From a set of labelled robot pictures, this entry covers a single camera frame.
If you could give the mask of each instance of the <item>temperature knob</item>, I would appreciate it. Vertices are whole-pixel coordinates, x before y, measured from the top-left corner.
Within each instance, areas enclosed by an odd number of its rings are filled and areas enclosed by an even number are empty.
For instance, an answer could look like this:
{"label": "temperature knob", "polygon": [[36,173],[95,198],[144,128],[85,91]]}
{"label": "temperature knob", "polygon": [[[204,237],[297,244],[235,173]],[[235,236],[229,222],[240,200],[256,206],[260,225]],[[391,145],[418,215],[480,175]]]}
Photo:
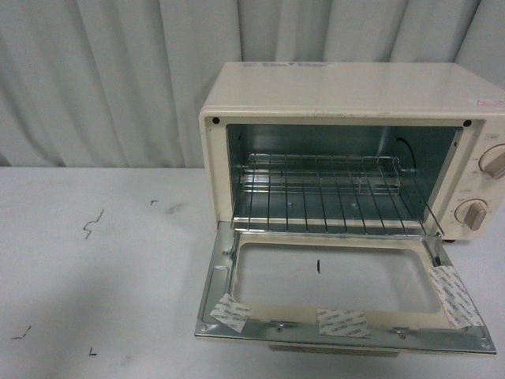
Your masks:
{"label": "temperature knob", "polygon": [[488,214],[488,206],[483,200],[465,201],[456,208],[454,215],[460,223],[465,223],[472,231],[478,231]]}
{"label": "temperature knob", "polygon": [[505,144],[490,148],[479,161],[481,170],[493,179],[500,179],[505,175]]}

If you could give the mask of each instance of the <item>wire rack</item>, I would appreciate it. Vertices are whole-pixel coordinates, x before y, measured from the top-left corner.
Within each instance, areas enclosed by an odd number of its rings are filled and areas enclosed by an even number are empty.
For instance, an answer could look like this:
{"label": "wire rack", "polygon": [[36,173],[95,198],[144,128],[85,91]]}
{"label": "wire rack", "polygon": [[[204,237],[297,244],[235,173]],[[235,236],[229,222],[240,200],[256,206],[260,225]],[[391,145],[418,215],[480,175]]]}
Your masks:
{"label": "wire rack", "polygon": [[441,231],[421,176],[395,157],[251,154],[238,168],[237,229],[427,235],[431,217]]}

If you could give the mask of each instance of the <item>white table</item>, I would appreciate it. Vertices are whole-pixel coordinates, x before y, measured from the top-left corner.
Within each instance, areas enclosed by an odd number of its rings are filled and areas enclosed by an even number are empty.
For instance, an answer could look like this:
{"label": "white table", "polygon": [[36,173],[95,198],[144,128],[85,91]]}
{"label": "white table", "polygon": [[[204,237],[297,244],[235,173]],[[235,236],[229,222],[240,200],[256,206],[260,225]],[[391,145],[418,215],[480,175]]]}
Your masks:
{"label": "white table", "polygon": [[445,245],[494,357],[196,340],[215,239],[203,170],[2,168],[0,216],[2,379],[505,377],[504,207],[483,238]]}

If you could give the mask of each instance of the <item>tape strip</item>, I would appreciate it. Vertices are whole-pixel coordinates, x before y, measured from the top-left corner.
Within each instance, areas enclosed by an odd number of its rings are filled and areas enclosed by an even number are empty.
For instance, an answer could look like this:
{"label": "tape strip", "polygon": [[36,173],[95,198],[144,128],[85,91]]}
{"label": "tape strip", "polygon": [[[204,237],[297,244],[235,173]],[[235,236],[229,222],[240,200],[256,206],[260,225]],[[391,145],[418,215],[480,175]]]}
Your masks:
{"label": "tape strip", "polygon": [[505,108],[505,99],[472,99],[470,102],[476,107]]}
{"label": "tape strip", "polygon": [[242,62],[241,67],[326,67],[335,62]]}
{"label": "tape strip", "polygon": [[365,312],[359,310],[317,310],[321,336],[371,338]]}
{"label": "tape strip", "polygon": [[433,267],[428,273],[452,328],[484,326],[479,311],[454,267]]}
{"label": "tape strip", "polygon": [[239,333],[242,333],[245,322],[252,314],[252,310],[246,308],[240,302],[235,302],[230,294],[224,294],[211,311],[211,316],[217,321]]}

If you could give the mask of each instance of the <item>white curtain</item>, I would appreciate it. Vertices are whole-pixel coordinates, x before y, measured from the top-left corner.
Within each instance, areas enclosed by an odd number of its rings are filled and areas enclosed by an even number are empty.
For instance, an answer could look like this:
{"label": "white curtain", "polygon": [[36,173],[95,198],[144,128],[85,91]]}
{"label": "white curtain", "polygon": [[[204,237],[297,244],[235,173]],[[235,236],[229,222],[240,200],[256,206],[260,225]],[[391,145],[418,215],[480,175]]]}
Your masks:
{"label": "white curtain", "polygon": [[0,165],[202,167],[227,61],[454,62],[505,88],[504,0],[0,2]]}

